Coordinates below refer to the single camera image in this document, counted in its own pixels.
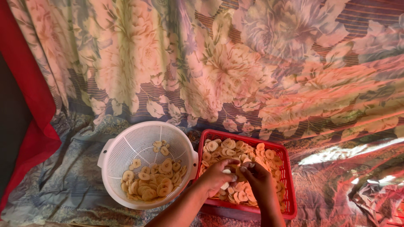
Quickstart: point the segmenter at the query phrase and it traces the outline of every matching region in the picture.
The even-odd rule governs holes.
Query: floral fabric
[[[399,1],[8,3],[54,97],[60,135],[97,141],[161,120],[283,143],[298,197],[296,225],[329,223],[337,214],[361,220],[344,200],[351,181],[402,159]],[[330,177],[340,182],[330,185]]]

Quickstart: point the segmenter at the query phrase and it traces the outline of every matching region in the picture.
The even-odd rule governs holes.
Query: red fabric
[[[56,110],[51,92],[6,0],[0,0],[0,21],[0,52],[33,117],[20,146],[13,175],[4,191],[1,212],[10,192],[23,180],[25,174],[48,159],[60,147],[61,141],[49,124]]]

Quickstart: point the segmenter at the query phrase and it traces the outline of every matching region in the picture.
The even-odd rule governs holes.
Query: hand
[[[257,199],[258,206],[260,208],[278,210],[280,213],[275,183],[271,173],[256,162],[243,163],[240,167],[240,172],[250,183],[252,193]]]
[[[227,166],[231,164],[239,164],[240,161],[235,159],[223,159],[219,162],[211,165],[204,174],[196,181],[198,187],[203,187],[206,190],[206,198],[214,196],[220,189],[220,187],[226,182],[234,182],[237,180],[237,175],[234,173],[223,173],[224,169],[230,169],[231,172],[235,172],[235,169]]]

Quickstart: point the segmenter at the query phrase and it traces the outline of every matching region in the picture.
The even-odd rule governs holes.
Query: fabric backdrop
[[[377,225],[372,212],[388,218],[403,198],[401,1],[8,4],[53,95],[53,126],[66,138],[54,159],[32,169],[11,195],[5,220],[13,220],[22,204],[36,212],[20,223],[70,222],[74,218],[69,215],[75,215],[76,222],[97,225],[147,220],[146,213],[130,210],[119,213],[119,221],[118,214],[85,217],[88,212],[116,211],[96,202],[82,211],[52,197],[33,204],[27,198],[49,194],[43,185],[50,179],[69,193],[67,179],[57,175],[69,173],[81,177],[76,180],[89,189],[101,185],[97,190],[105,193],[102,182],[89,182],[85,173],[73,171],[85,165],[77,163],[86,157],[96,163],[106,137],[156,119],[196,133],[191,136],[194,143],[199,140],[195,129],[205,128],[283,143],[290,154],[299,209],[291,224],[366,223],[366,214]],[[100,177],[96,168],[94,174]],[[361,190],[375,181],[379,188],[372,193]],[[18,191],[32,185],[38,188]],[[379,201],[382,194],[391,198],[383,206],[390,212],[365,202],[365,197]],[[51,217],[44,207],[54,211]],[[71,213],[58,216],[63,209]],[[204,214],[197,218],[202,224],[232,221]]]

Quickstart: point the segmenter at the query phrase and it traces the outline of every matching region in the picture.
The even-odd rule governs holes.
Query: red plastic basket
[[[199,141],[199,147],[198,147],[198,155],[199,155],[198,172],[196,174],[196,178],[192,181],[192,183],[195,183],[195,181],[199,178],[199,170],[200,170],[200,167],[201,167],[204,141],[206,139],[210,139],[210,140],[221,139],[223,141],[226,138],[231,138],[233,140],[242,140],[242,141],[244,141],[245,143],[249,144],[252,147],[256,147],[258,143],[264,143],[265,144],[265,149],[271,149],[271,150],[276,151],[276,154],[283,161],[283,165],[280,166],[280,170],[281,170],[281,179],[280,179],[280,181],[285,184],[284,202],[285,202],[285,205],[286,205],[286,210],[282,215],[283,215],[284,219],[288,219],[288,220],[294,219],[296,217],[296,214],[297,214],[297,205],[296,205],[295,189],[293,187],[293,181],[292,181],[292,171],[290,169],[290,161],[289,161],[288,152],[286,151],[286,148],[284,146],[280,145],[280,144],[271,143],[271,142],[268,142],[268,141],[255,139],[255,138],[251,138],[251,137],[235,135],[235,134],[232,134],[232,133],[221,132],[221,131],[212,130],[212,129],[206,129],[206,130],[204,130],[202,132],[201,139]],[[207,199],[205,203],[210,204],[210,205],[215,205],[215,206],[222,206],[222,207],[228,207],[228,208],[232,208],[232,209],[238,209],[238,210],[258,213],[258,214],[261,213],[258,207],[233,204],[233,203],[230,203],[230,202],[227,202],[227,201],[222,201],[222,200]]]

